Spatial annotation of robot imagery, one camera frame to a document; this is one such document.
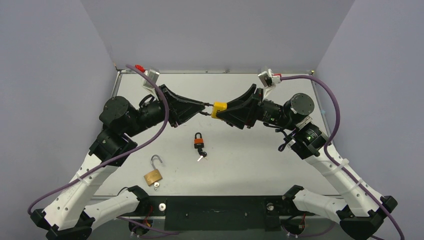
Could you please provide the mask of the yellow padlock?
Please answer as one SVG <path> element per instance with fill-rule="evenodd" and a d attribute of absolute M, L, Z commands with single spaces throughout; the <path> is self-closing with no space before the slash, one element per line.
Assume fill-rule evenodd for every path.
<path fill-rule="evenodd" d="M 206 107 L 212 107 L 212 112 L 208 113 L 205 111 L 201 111 L 199 113 L 203 116 L 210 116 L 213 119 L 219 119 L 217 117 L 217 113 L 225 111 L 228 108 L 228 104 L 226 102 L 214 102 L 213 104 L 205 102 L 204 105 Z"/>

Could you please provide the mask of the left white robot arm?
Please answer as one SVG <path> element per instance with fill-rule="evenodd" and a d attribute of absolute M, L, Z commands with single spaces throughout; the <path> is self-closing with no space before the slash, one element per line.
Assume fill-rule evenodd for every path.
<path fill-rule="evenodd" d="M 86 240 L 104 223 L 127 213 L 143 215 L 149 209 L 149 195 L 139 186 L 97 204 L 92 196 L 104 181 L 123 165 L 138 148 L 133 136 L 157 124 L 177 127 L 206 108 L 206 103 L 179 96 L 161 85 L 163 99 L 146 100 L 135 108 L 125 97 L 114 96 L 100 114 L 102 131 L 70 183 L 43 209 L 33 209 L 31 220 L 47 231 L 49 240 Z"/>

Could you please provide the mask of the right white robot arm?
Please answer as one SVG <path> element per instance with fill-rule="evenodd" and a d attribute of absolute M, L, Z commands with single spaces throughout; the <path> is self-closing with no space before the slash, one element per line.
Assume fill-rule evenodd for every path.
<path fill-rule="evenodd" d="M 342 158 L 328 136 L 312 123 L 313 100 L 297 93 L 283 105 L 265 99 L 264 91 L 253 84 L 242 96 L 213 105 L 212 117 L 232 127 L 251 128 L 256 122 L 284 134 L 279 151 L 291 149 L 314 167 L 338 192 L 339 198 L 292 186 L 282 199 L 283 209 L 294 214 L 309 212 L 337 224 L 355 240 L 374 236 L 385 218 L 397 206 L 392 196 L 384 196 L 370 187 Z"/>

